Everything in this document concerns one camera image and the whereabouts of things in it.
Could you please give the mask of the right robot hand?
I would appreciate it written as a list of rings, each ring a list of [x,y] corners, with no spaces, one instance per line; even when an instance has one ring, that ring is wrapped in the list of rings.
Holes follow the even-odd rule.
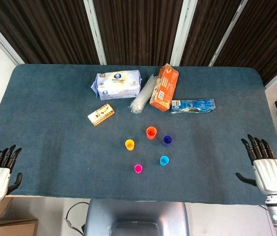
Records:
[[[266,196],[277,195],[277,159],[271,145],[264,139],[248,134],[248,140],[242,139],[254,171],[254,179],[246,178],[236,172],[236,177],[247,184],[256,186]]]

